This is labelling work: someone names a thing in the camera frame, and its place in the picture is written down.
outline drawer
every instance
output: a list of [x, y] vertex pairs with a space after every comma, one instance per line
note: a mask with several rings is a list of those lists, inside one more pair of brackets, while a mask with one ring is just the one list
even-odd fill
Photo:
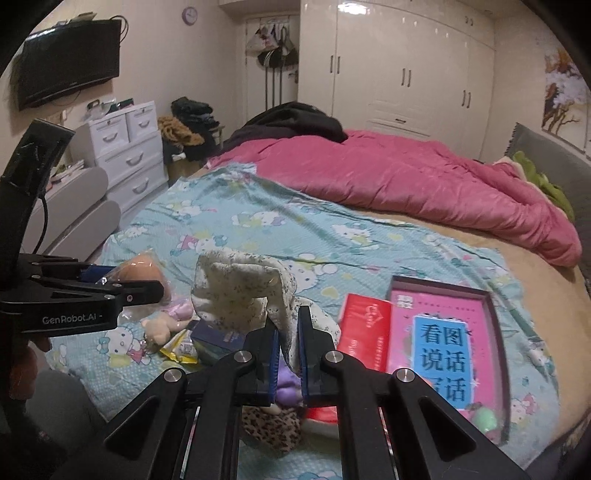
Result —
[[129, 139], [133, 142], [138, 138], [158, 131], [158, 118], [154, 102], [140, 105], [136, 110], [125, 114]]
[[367, 130], [385, 135], [397, 135], [399, 137], [413, 138], [415, 140], [429, 140], [428, 135], [424, 135], [413, 130], [400, 128], [398, 125], [391, 124], [383, 120], [368, 120]]
[[121, 214], [121, 220], [119, 221], [119, 230], [124, 230], [134, 220], [136, 215], [144, 210], [150, 203], [157, 199], [160, 195], [168, 190], [168, 184], [163, 183], [160, 187], [155, 189], [152, 193], [146, 195], [138, 203], [132, 205], [129, 210]]
[[94, 158], [99, 158], [129, 143], [125, 114], [89, 126]]
[[162, 161], [158, 161], [117, 185], [107, 193], [107, 198], [117, 202], [121, 211], [125, 212], [167, 180], [165, 167]]
[[162, 139], [159, 134], [152, 135], [142, 143], [123, 152], [115, 152], [96, 160], [96, 165], [107, 172], [109, 189], [133, 175], [145, 166], [162, 159]]
[[400, 132], [398, 135], [405, 137], [409, 135], [404, 132], [412, 132], [418, 135], [418, 137], [413, 135], [412, 138], [421, 138], [422, 140], [427, 140], [431, 135], [429, 119], [433, 116], [419, 106], [405, 108], [378, 100], [369, 106], [368, 116], [366, 128], [369, 130], [392, 129], [392, 133], [398, 131]]

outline wall-mounted tv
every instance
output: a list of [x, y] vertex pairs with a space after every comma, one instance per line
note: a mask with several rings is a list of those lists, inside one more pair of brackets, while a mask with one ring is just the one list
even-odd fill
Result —
[[35, 32], [25, 40], [18, 62], [18, 109], [119, 76], [121, 20], [71, 22]]

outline purple clock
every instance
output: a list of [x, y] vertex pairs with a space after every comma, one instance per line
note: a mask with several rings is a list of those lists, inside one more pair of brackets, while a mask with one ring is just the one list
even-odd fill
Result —
[[183, 10], [183, 22], [187, 25], [194, 25], [197, 21], [197, 9], [195, 7], [187, 7]]

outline stuffed animal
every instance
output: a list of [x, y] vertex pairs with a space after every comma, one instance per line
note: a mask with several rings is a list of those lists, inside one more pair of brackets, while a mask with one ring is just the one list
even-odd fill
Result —
[[109, 280], [158, 280], [164, 287], [161, 304], [171, 300], [171, 287], [162, 272], [162, 265], [158, 257], [151, 251], [142, 252], [131, 260], [123, 262], [108, 275]]
[[144, 337], [149, 346], [163, 346], [170, 340], [171, 333], [181, 332], [191, 320], [176, 320], [168, 313], [160, 312], [153, 319], [143, 320]]

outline pink book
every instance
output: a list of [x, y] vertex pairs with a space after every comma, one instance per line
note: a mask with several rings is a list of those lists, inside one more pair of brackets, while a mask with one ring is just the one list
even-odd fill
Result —
[[502, 443], [509, 426], [508, 376], [489, 293], [394, 277], [388, 300], [386, 372], [412, 368], [491, 440]]

